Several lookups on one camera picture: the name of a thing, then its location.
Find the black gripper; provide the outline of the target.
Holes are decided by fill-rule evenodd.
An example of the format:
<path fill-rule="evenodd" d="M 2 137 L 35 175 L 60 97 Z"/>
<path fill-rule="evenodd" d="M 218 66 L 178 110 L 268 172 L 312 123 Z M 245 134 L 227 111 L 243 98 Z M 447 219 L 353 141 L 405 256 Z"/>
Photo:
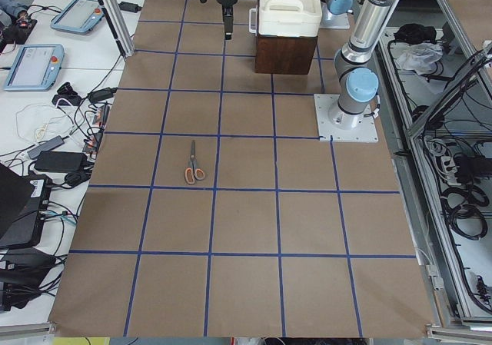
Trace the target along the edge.
<path fill-rule="evenodd" d="M 224 39 L 232 38 L 234 31 L 234 9 L 233 6 L 238 0 L 216 0 L 222 8 L 222 18 L 224 23 Z"/>

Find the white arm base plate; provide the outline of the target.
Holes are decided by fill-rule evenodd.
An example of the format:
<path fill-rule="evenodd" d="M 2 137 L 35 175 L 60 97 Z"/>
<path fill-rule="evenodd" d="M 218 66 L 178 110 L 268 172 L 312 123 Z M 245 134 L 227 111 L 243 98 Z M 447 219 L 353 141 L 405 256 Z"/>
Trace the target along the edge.
<path fill-rule="evenodd" d="M 320 141 L 377 143 L 373 111 L 368 104 L 362 114 L 347 114 L 338 106 L 339 95 L 315 94 L 314 109 Z"/>
<path fill-rule="evenodd" d="M 351 0 L 329 0 L 321 3 L 320 28 L 342 29 L 350 28 L 347 13 L 351 9 Z"/>

